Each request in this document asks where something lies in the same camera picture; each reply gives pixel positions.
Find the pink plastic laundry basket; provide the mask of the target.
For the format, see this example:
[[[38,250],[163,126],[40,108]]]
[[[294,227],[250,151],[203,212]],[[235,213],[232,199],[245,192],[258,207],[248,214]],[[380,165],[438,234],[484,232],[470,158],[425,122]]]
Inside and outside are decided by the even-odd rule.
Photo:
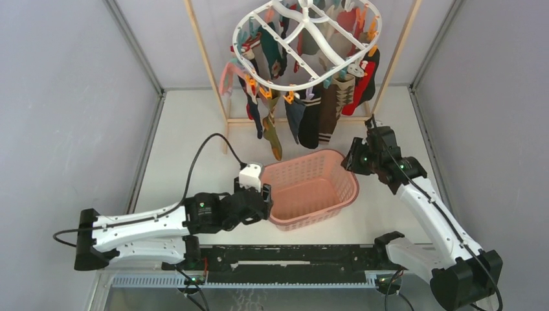
[[[359,183],[341,166],[343,159],[340,152],[325,149],[267,165],[261,181],[271,186],[269,221],[291,231],[337,216],[352,204]]]

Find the black sock with beige stripes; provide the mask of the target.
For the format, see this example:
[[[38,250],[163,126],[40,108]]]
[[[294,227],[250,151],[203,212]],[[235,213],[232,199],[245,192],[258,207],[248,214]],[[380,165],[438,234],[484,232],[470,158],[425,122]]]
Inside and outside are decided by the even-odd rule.
[[[322,86],[315,86],[310,99],[307,98],[306,90],[299,91],[300,101],[305,110],[298,128],[298,141],[303,147],[309,149],[316,149],[319,145],[321,89]]]

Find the wooden clothes rack frame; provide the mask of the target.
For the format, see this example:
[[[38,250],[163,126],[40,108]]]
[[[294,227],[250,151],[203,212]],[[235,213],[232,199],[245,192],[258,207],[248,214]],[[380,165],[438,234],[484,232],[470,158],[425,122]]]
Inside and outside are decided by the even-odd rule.
[[[373,32],[373,37],[371,39],[370,43],[360,43],[358,39],[354,38],[351,32],[347,32],[344,30],[343,27],[337,23],[335,19],[330,18],[325,11],[319,9],[315,4],[314,1],[298,1],[298,6],[301,6],[302,11],[294,11],[291,10],[285,6],[283,6],[282,1],[269,1],[266,4],[258,7],[257,9],[254,9],[252,12],[249,12],[246,16],[243,17],[243,19],[237,24],[237,27],[234,30],[233,33],[233,42],[231,47],[237,49],[236,53],[236,59],[238,62],[241,62],[241,67],[243,66],[245,69],[244,72],[244,78],[248,79],[249,81],[253,82],[252,85],[259,85],[259,86],[266,86],[268,88],[268,92],[266,92],[266,95],[271,94],[272,89],[276,89],[279,91],[288,91],[289,96],[284,97],[285,99],[291,100],[293,99],[292,95],[296,94],[295,91],[298,91],[299,89],[305,89],[306,87],[311,88],[315,85],[318,85],[321,82],[330,80],[331,76],[334,75],[336,72],[343,74],[343,69],[348,69],[351,67],[351,64],[354,61],[358,61],[359,58],[362,58],[366,52],[372,52],[369,54],[374,53],[374,47],[377,45],[377,41],[379,38],[376,36],[381,33],[382,29],[382,18],[381,13],[379,12],[378,8],[371,3],[371,1],[359,1],[363,4],[365,7],[365,10],[370,10],[374,14],[373,21],[375,21],[375,31]],[[216,78],[214,76],[214,72],[212,70],[212,66],[210,63],[210,58],[208,57],[208,52],[205,47],[205,43],[203,41],[203,36],[201,34],[201,31],[199,29],[199,23],[197,21],[194,8],[192,6],[191,1],[183,1],[186,7],[186,12],[188,14],[188,17],[190,18],[190,23],[193,28],[196,41],[199,45],[203,63],[206,67],[208,77],[210,80],[210,85],[212,86],[212,89],[214,91],[214,94],[217,96],[218,104],[221,109],[223,120],[225,123],[225,136],[229,137],[229,129],[232,125],[246,125],[251,124],[252,121],[248,119],[234,119],[230,117],[230,108],[232,102],[228,101],[228,110],[226,109],[221,93],[220,88],[221,86],[224,86],[223,81],[221,84],[218,84],[216,81]],[[396,47],[394,49],[394,52],[392,54],[392,57],[390,59],[388,69],[386,71],[386,74],[383,79],[383,83],[381,84],[381,88],[379,89],[378,96],[374,102],[373,108],[370,108],[368,104],[364,105],[364,108],[366,110],[366,115],[364,117],[343,117],[341,119],[341,122],[361,122],[366,121],[369,117],[374,116],[374,112],[377,109],[378,104],[381,102],[381,99],[383,98],[386,88],[388,87],[388,84],[392,78],[392,75],[394,73],[394,66],[398,63],[399,57],[401,56],[404,44],[406,43],[406,40],[408,38],[409,32],[411,30],[411,27],[413,26],[413,23],[416,19],[416,15],[418,13],[418,10],[420,8],[422,1],[413,1],[410,5],[410,9],[407,15],[407,18],[403,24],[403,28],[401,30],[401,34],[399,35],[399,39],[396,43]],[[309,10],[312,9],[314,12],[316,12],[319,17],[311,18],[309,16]],[[269,19],[273,17],[272,11],[278,12],[278,15],[287,17],[290,20],[296,21],[297,27],[296,29],[287,35],[286,38],[280,37],[278,34],[275,34],[275,32],[268,27],[268,20],[262,18],[261,12],[266,11],[267,13],[264,14],[265,18]],[[260,78],[260,76],[256,73],[256,71],[252,68],[251,62],[248,60],[245,60],[245,58],[241,55],[240,49],[242,48],[241,41],[244,42],[244,40],[241,40],[241,28],[242,25],[244,25],[245,22],[248,20],[255,19],[263,29],[268,31],[274,38],[278,44],[280,44],[285,51],[289,53],[290,56],[292,56],[296,61],[298,66],[302,67],[304,70],[308,72],[308,74],[311,76],[310,81],[306,82],[305,84],[299,84],[294,85],[290,84],[287,86],[281,86],[278,84],[274,84],[271,81],[264,80]],[[322,36],[321,31],[318,29],[316,24],[318,23],[328,23],[332,28],[337,30],[339,33],[341,33],[349,42],[351,42],[356,49],[359,51],[353,54],[352,56],[349,56],[345,59],[345,61],[337,55],[337,53],[333,50],[332,46],[329,44],[328,40]],[[328,57],[328,60],[335,64],[335,67],[332,67],[330,70],[326,71],[323,75],[317,74],[307,63],[304,61],[297,52],[290,46],[290,43],[303,31],[303,29],[306,29],[311,34],[311,37],[315,40],[317,45],[319,46],[319,49]]]

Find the navy blue sock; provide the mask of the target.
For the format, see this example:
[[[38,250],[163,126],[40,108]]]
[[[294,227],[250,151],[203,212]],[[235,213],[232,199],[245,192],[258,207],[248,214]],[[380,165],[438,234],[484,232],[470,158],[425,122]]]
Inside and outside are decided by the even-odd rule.
[[[294,96],[292,102],[285,101],[286,117],[289,124],[289,129],[296,144],[299,144],[298,133],[305,108],[305,105],[298,95]]]

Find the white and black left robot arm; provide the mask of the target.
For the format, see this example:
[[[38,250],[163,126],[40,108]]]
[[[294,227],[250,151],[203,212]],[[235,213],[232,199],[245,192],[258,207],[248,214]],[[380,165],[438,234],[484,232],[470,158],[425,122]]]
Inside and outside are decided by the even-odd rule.
[[[172,206],[146,213],[104,216],[95,209],[80,213],[76,271],[93,271],[122,260],[159,260],[187,270],[201,265],[198,234],[232,231],[240,224],[268,220],[271,186],[236,187],[234,194],[200,192]]]

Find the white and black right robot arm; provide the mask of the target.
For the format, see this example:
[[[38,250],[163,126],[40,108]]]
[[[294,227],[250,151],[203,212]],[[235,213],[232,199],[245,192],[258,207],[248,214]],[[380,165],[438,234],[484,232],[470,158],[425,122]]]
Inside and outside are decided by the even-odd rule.
[[[504,307],[498,287],[503,261],[486,251],[450,213],[437,195],[427,171],[415,157],[403,157],[394,130],[368,127],[366,137],[354,137],[342,167],[358,175],[376,175],[403,202],[432,242],[431,253],[393,231],[374,240],[374,260],[384,270],[395,265],[424,280],[444,310],[471,306],[494,295]]]

